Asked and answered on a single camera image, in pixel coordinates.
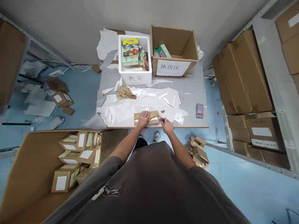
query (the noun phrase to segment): wall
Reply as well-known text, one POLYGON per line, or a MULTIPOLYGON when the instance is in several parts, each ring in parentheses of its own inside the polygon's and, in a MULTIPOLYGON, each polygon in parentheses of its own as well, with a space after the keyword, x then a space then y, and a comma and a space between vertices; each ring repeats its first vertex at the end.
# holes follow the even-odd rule
POLYGON ((149 34, 151 24, 194 30, 207 66, 268 0, 1 0, 0 10, 67 60, 98 63, 100 29, 149 34))

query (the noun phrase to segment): blue floor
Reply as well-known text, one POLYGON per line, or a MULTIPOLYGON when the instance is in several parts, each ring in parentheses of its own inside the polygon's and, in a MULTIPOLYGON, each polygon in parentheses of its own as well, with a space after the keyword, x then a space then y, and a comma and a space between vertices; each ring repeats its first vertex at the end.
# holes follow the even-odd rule
MULTIPOLYGON (((54 70, 56 69, 48 69, 42 74, 41 79, 44 80, 54 70)), ((69 116, 62 112, 62 108, 56 107, 48 121, 39 124, 36 130, 47 129, 49 122, 55 116, 65 117, 65 122, 59 128, 82 128, 81 120, 88 120, 95 113, 100 77, 100 74, 92 71, 78 73, 68 70, 61 79, 70 89, 69 94, 75 102, 70 108, 76 112, 73 116, 69 116)), ((200 136, 209 143, 216 143, 218 140, 226 141, 218 85, 212 86, 208 80, 205 80, 205 87, 210 128, 176 128, 174 132, 183 144, 187 143, 190 136, 200 136)), ((20 89, 21 87, 16 87, 14 91, 5 122, 24 122, 35 118, 23 114, 28 107, 28 104, 23 104, 27 94, 20 93, 20 89)), ((19 146, 24 134, 29 130, 29 127, 2 126, 0 148, 19 146)), ((161 133, 160 140, 165 140, 171 145, 163 131, 158 130, 161 133)), ((152 142, 155 131, 157 129, 142 131, 148 143, 152 142)), ((205 152, 211 162, 206 170, 217 178, 227 195, 252 223, 272 223, 271 220, 276 223, 287 223, 287 208, 299 212, 298 181, 208 146, 205 147, 205 152)), ((13 157, 0 160, 0 195, 12 161, 13 157)), ((293 223, 299 223, 297 216, 291 215, 291 217, 293 223)))

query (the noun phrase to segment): table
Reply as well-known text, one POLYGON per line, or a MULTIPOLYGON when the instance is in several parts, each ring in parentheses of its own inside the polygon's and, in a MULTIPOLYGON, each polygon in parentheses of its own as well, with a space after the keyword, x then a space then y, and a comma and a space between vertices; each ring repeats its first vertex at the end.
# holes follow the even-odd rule
MULTIPOLYGON (((120 74, 116 68, 114 69, 105 69, 102 72, 100 88, 98 91, 98 102, 103 101, 105 96, 102 95, 102 91, 107 88, 111 88, 115 86, 116 82, 120 79, 120 74)), ((173 122, 174 127, 176 128, 208 128, 208 113, 207 113, 207 104, 206 104, 206 90, 203 78, 203 69, 201 62, 197 63, 194 66, 193 70, 185 79, 177 79, 177 78, 167 78, 167 77, 153 77, 153 79, 164 79, 171 80, 172 82, 163 82, 158 83, 151 88, 172 88, 178 91, 179 96, 183 98, 184 103, 180 105, 180 109, 185 110, 188 113, 188 116, 185 116, 185 120, 183 125, 178 123, 177 121, 173 122), (204 105, 203 119, 196 118, 196 104, 200 103, 204 105)), ((134 86, 136 88, 144 88, 147 86, 134 86)), ((161 124, 151 125, 151 127, 147 128, 161 128, 161 124)), ((113 127, 108 128, 134 128, 134 127, 124 127, 117 126, 117 123, 113 127)))

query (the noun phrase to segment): shoe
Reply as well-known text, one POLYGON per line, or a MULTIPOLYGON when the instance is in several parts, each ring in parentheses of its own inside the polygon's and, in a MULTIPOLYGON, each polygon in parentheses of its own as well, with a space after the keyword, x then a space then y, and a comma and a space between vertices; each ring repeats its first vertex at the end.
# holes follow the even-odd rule
POLYGON ((155 132, 155 135, 154 135, 154 140, 153 140, 153 143, 157 143, 160 139, 160 132, 156 131, 155 132))

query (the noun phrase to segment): book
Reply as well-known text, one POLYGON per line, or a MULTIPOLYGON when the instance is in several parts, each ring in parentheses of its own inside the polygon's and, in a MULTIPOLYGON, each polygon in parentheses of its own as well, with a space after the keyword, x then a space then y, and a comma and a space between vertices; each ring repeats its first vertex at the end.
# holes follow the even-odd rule
POLYGON ((138 38, 125 39, 122 41, 123 57, 132 58, 139 56, 138 38))

